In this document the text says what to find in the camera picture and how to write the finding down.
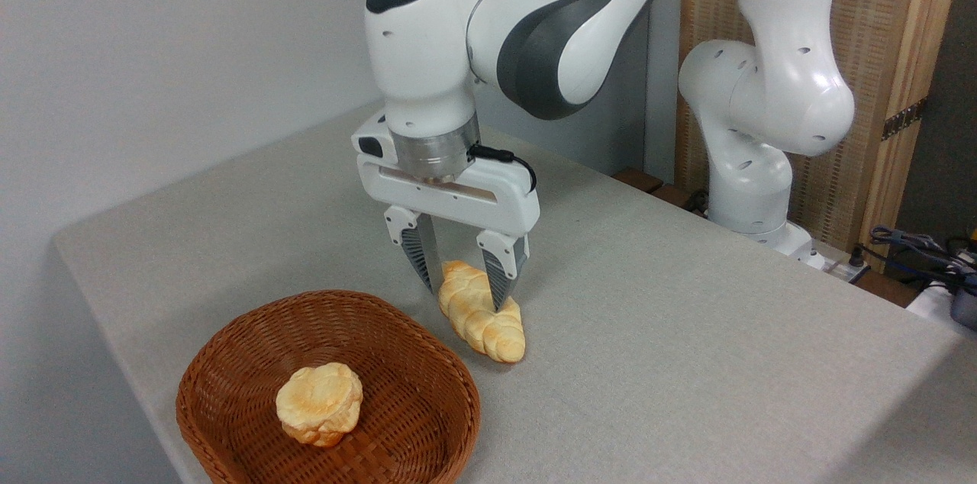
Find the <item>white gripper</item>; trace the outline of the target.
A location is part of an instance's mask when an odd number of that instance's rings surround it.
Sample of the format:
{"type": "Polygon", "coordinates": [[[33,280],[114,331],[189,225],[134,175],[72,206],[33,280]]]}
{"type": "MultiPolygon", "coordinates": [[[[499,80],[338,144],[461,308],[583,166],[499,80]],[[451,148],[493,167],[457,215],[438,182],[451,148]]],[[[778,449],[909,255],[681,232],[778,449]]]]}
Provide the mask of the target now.
{"type": "Polygon", "coordinates": [[[517,163],[476,158],[453,180],[431,182],[401,166],[383,111],[353,133],[357,171],[366,194],[391,205],[384,213],[391,241],[404,251],[430,293],[443,285],[430,215],[485,229],[476,237],[484,256],[493,311],[509,299],[528,258],[527,236],[540,219],[537,192],[517,163]]]}

